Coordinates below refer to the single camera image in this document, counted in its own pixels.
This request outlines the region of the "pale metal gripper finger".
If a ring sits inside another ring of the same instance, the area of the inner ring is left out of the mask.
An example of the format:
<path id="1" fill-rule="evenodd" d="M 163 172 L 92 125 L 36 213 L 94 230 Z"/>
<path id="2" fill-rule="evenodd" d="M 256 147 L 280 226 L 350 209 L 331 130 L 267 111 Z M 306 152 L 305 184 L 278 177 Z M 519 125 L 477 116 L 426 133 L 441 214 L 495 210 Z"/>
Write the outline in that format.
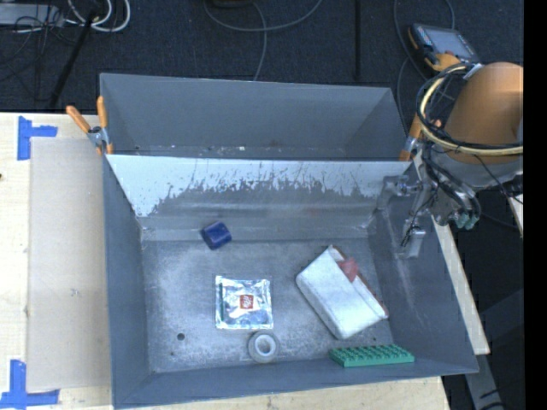
<path id="1" fill-rule="evenodd" d="M 400 243 L 400 255 L 404 259 L 418 258 L 425 236 L 424 229 L 419 226 L 411 226 L 403 235 Z"/>
<path id="2" fill-rule="evenodd" d="M 408 197 L 421 191 L 420 180 L 411 180 L 409 175 L 385 176 L 376 201 L 377 209 L 387 209 L 394 197 Z"/>

